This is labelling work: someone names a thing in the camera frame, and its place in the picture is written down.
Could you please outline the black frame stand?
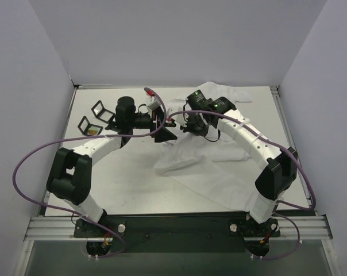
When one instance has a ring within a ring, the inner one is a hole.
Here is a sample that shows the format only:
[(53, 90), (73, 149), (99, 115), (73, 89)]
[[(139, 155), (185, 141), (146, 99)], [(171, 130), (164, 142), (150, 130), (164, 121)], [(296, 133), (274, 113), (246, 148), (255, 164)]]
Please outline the black frame stand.
[(101, 134), (102, 130), (103, 130), (103, 127), (102, 126), (99, 126), (99, 125), (95, 125), (95, 124), (92, 124), (89, 122), (88, 118), (86, 116), (83, 116), (81, 121), (79, 122), (78, 124), (78, 130), (80, 131), (81, 134), (83, 134), (84, 136), (89, 136), (87, 134), (87, 131), (89, 129), (95, 129), (98, 131), (98, 135)]
[(109, 109), (106, 109), (101, 100), (98, 100), (92, 106), (91, 111), (97, 120), (104, 122), (107, 125), (109, 125), (115, 117), (115, 113)]

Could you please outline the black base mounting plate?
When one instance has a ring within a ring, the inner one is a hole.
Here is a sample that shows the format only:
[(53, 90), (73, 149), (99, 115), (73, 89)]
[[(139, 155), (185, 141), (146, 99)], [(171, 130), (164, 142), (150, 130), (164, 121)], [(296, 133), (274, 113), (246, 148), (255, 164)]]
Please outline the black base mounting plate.
[(78, 219), (74, 237), (86, 239), (87, 253), (269, 252), (280, 237), (277, 219), (258, 224), (245, 212), (106, 215), (100, 228)]

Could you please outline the white garment shirt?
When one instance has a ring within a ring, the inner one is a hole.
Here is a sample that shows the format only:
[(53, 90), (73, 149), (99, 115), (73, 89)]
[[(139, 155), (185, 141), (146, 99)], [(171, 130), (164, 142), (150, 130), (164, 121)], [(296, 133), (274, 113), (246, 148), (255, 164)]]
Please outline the white garment shirt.
[(182, 133), (161, 150), (154, 171), (179, 184), (170, 201), (175, 212), (249, 211), (253, 207), (260, 169), (229, 136), (213, 143)]

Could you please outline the aluminium front rail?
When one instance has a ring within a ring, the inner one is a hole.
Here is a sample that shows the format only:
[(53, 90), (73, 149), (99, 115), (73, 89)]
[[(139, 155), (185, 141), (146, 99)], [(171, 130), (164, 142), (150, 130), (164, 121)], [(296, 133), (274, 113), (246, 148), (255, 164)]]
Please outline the aluminium front rail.
[(24, 241), (66, 241), (74, 239), (70, 217), (31, 217)]

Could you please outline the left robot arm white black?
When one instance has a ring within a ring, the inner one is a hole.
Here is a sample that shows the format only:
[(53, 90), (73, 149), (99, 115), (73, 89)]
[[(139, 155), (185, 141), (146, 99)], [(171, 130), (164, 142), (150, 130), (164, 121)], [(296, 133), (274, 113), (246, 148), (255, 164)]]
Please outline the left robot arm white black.
[(139, 111), (130, 96), (117, 100), (115, 111), (105, 108), (98, 101), (91, 111), (96, 119), (106, 126), (95, 125), (83, 117), (78, 129), (86, 142), (77, 147), (57, 150), (49, 177), (47, 191), (65, 201), (83, 220), (88, 221), (87, 230), (94, 236), (102, 236), (107, 231), (106, 211), (90, 194), (92, 168), (113, 151), (127, 145), (133, 138), (135, 129), (147, 129), (148, 136), (160, 143), (175, 140), (168, 130), (175, 123), (168, 118), (163, 101), (152, 90), (147, 91), (145, 113)]

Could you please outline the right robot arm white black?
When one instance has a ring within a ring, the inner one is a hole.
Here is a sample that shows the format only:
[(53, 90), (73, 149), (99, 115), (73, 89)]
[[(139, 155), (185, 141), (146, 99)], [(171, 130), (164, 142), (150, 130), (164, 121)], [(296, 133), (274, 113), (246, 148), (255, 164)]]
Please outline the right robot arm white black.
[(298, 154), (293, 148), (286, 152), (266, 141), (241, 112), (225, 97), (205, 98), (200, 90), (187, 96), (191, 110), (188, 126), (204, 123), (232, 138), (255, 161), (261, 170), (255, 180), (257, 197), (249, 215), (257, 223), (266, 222), (274, 214), (278, 200), (297, 175)]

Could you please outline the black frame stand upper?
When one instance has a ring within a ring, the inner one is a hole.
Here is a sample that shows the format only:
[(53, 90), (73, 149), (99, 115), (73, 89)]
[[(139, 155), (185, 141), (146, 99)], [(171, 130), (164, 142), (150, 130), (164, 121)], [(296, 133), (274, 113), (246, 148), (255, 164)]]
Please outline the black frame stand upper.
[(107, 125), (109, 125), (115, 117), (115, 113), (109, 109), (106, 109), (101, 100), (98, 100), (92, 106), (91, 111), (97, 120), (104, 122)]

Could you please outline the colourful painted round brooch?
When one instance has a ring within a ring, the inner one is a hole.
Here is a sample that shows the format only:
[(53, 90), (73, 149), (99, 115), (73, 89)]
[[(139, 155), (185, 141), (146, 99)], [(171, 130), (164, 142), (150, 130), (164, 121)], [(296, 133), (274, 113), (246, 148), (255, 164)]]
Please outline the colourful painted round brooch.
[(87, 134), (88, 134), (89, 136), (96, 136), (96, 135), (98, 134), (98, 131), (95, 130), (95, 129), (89, 129), (89, 130), (87, 131)]

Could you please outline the black frame stand lower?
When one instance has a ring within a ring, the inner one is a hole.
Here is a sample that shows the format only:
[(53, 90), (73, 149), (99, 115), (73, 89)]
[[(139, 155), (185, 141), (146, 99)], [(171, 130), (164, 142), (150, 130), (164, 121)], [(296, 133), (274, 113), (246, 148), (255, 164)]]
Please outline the black frame stand lower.
[(102, 130), (103, 130), (103, 127), (102, 126), (99, 126), (99, 125), (95, 125), (95, 124), (92, 124), (89, 122), (88, 118), (86, 116), (83, 116), (81, 121), (79, 122), (78, 124), (78, 130), (80, 131), (81, 134), (83, 134), (84, 136), (89, 136), (87, 134), (87, 131), (89, 129), (95, 129), (98, 131), (98, 135), (101, 134)]

